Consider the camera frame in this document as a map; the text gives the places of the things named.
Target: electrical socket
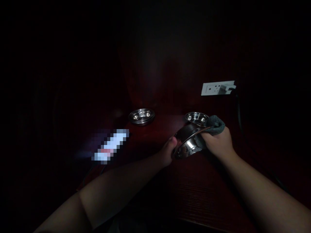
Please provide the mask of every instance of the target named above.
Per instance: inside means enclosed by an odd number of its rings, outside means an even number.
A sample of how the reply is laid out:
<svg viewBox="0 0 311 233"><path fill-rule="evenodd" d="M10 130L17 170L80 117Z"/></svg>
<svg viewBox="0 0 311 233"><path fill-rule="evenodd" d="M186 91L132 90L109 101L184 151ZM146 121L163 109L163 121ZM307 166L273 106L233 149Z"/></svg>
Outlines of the electrical socket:
<svg viewBox="0 0 311 233"><path fill-rule="evenodd" d="M234 81L224 81L215 83L203 83L201 95L220 95L220 94L230 94L231 91L225 91L221 89L222 84L234 85Z"/></svg>

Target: black cable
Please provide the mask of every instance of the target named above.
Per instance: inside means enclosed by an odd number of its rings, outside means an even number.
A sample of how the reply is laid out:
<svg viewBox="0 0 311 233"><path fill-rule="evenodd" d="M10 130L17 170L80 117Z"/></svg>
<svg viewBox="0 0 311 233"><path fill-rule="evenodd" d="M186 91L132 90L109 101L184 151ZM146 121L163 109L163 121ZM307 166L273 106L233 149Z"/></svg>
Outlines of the black cable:
<svg viewBox="0 0 311 233"><path fill-rule="evenodd" d="M105 166L103 167L103 169L101 170L101 172L100 172L99 175L101 175L101 174L103 173L103 171L104 171L104 169L106 168L106 166L107 166L107 165L105 165Z"/></svg>
<svg viewBox="0 0 311 233"><path fill-rule="evenodd" d="M87 177L87 175L93 170L93 168L96 166L96 163L93 163L90 170L86 173L86 175L83 178L83 187L85 186L85 178Z"/></svg>
<svg viewBox="0 0 311 233"><path fill-rule="evenodd" d="M244 133L244 130L243 130L243 127L242 127L242 120L241 120L241 109L240 109L240 98L238 96L238 94L236 93L236 101L237 101L237 118L238 118L238 121L239 121L239 126L240 126L240 130L241 130L241 133L243 135L243 138L246 142L246 144L251 148L251 150L259 157L259 154L257 153L257 151L255 151L255 149L250 145L250 143L248 142L247 140L247 137ZM273 171L271 171L270 169L268 169L267 167L263 166L260 162L258 162L257 159L255 159L253 156L252 156L252 159L259 165L261 166L267 173L269 176L273 177L277 183L279 184L279 186L289 194L289 191L287 189L287 187L281 182L281 180L277 177L276 174L274 174Z"/></svg>

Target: cleaning rag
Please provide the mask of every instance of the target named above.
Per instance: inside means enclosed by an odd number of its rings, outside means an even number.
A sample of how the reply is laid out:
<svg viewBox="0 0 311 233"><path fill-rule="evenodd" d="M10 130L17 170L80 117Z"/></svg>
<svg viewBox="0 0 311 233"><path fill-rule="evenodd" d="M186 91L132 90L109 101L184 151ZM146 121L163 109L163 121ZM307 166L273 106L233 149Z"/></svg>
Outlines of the cleaning rag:
<svg viewBox="0 0 311 233"><path fill-rule="evenodd" d="M225 123L216 115L210 116L205 121L204 126L210 127L207 130L205 130L205 132L210 133L210 135L212 136L222 133L222 131L225 129ZM194 149L195 152L199 152L202 149L206 149L205 141L200 134L195 135L194 140L198 146Z"/></svg>

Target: plug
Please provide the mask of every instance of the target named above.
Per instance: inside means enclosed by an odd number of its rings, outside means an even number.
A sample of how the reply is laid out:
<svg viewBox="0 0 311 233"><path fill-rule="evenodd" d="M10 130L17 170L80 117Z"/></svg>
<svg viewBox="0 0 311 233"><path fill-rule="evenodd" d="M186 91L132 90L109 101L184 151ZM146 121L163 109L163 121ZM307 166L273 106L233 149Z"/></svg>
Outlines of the plug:
<svg viewBox="0 0 311 233"><path fill-rule="evenodd" d="M221 84L220 89L223 89L225 91L231 91L236 88L235 85L229 85L229 84Z"/></svg>

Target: metal bowl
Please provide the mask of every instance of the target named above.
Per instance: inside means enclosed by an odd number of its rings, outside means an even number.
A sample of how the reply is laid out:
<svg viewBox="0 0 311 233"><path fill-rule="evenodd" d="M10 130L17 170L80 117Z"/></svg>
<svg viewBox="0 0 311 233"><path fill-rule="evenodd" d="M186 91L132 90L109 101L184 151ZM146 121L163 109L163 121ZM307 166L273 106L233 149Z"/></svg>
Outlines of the metal bowl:
<svg viewBox="0 0 311 233"><path fill-rule="evenodd" d="M208 116L199 112L189 112L185 115L187 121L203 126Z"/></svg>
<svg viewBox="0 0 311 233"><path fill-rule="evenodd" d="M177 145L174 149L173 157L176 159L183 159L196 153L199 146L194 136L208 128L210 127L198 126L191 123L178 130L175 134Z"/></svg>
<svg viewBox="0 0 311 233"><path fill-rule="evenodd" d="M155 117L155 112L148 108L141 108L129 114L129 121L138 126L150 124Z"/></svg>

